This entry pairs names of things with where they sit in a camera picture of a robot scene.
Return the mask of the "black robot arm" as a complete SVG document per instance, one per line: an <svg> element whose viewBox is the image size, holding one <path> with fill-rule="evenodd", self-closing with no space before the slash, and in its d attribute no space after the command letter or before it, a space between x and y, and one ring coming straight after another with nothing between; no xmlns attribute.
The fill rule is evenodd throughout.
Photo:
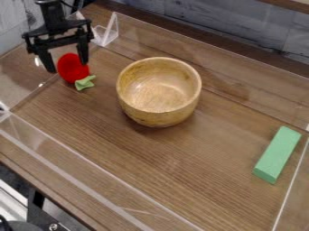
<svg viewBox="0 0 309 231"><path fill-rule="evenodd" d="M35 0L40 6L44 24L35 30L21 34L28 53L35 54L48 72L56 73L56 66L49 53L51 49L76 45L80 63L88 63L88 43L94 39L92 21L90 19L69 20L65 17L63 0Z"/></svg>

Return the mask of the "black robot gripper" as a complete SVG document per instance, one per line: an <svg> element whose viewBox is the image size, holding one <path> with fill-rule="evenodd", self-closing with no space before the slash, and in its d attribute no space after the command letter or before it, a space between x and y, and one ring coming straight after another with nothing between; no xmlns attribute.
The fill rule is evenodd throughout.
<svg viewBox="0 0 309 231"><path fill-rule="evenodd" d="M53 29L44 24L40 28L21 34L28 53L39 55L49 73L56 73L56 67L48 50L56 47L76 43L80 63L83 65L88 63L88 42L94 38L91 22L90 19L64 20Z"/></svg>

